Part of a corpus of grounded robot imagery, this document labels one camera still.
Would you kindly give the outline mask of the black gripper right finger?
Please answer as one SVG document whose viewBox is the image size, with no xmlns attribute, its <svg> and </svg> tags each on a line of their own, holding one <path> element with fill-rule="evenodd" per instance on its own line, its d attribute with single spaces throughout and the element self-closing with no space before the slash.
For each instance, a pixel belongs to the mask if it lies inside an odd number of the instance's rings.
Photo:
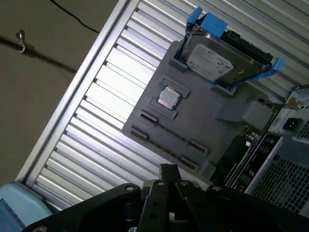
<svg viewBox="0 0 309 232">
<path fill-rule="evenodd" d="M 207 190 L 181 178 L 178 166 L 169 166 L 174 189 L 175 220 L 171 232 L 307 232 L 308 218 L 228 187 Z"/>
</svg>

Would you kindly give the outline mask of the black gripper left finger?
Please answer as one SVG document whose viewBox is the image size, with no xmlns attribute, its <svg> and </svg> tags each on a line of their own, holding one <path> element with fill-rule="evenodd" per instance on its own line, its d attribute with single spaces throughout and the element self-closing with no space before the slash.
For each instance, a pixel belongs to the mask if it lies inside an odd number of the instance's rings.
<svg viewBox="0 0 309 232">
<path fill-rule="evenodd" d="M 170 165 L 160 165 L 145 199 L 132 183 L 114 187 L 27 226 L 26 232 L 165 232 L 168 227 L 167 197 Z"/>
</svg>

